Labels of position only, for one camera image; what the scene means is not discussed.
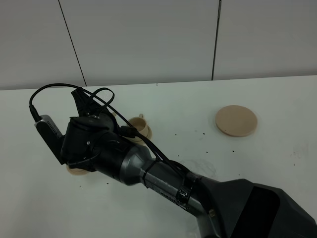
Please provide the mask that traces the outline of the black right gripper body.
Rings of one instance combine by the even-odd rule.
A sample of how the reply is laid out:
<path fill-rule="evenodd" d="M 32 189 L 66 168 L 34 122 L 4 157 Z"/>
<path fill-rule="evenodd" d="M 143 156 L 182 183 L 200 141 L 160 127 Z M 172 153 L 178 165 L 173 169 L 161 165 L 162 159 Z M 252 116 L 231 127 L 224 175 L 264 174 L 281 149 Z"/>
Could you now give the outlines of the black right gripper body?
<path fill-rule="evenodd" d="M 118 132 L 115 116 L 107 109 L 114 100 L 114 94 L 103 105 L 95 101 L 97 94 L 110 91 L 100 88 L 95 92 L 76 89 L 71 92 L 77 108 L 78 116 L 71 117 L 64 136 L 61 157 L 70 168 L 84 169 L 94 172 L 91 160 L 99 155 L 93 152 L 95 142 L 105 132 Z"/>

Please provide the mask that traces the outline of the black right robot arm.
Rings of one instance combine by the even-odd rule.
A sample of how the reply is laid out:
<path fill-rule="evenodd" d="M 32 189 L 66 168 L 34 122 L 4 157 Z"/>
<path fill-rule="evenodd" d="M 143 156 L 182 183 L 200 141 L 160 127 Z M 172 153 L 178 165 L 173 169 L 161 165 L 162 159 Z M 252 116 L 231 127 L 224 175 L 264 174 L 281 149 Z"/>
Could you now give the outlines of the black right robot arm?
<path fill-rule="evenodd" d="M 72 92 L 72 117 L 61 149 L 71 169 L 98 171 L 125 185 L 143 184 L 196 217 L 204 238 L 314 238 L 315 220 L 282 189 L 246 179 L 219 182 L 169 160 L 139 132 L 118 126 L 96 93 Z"/>

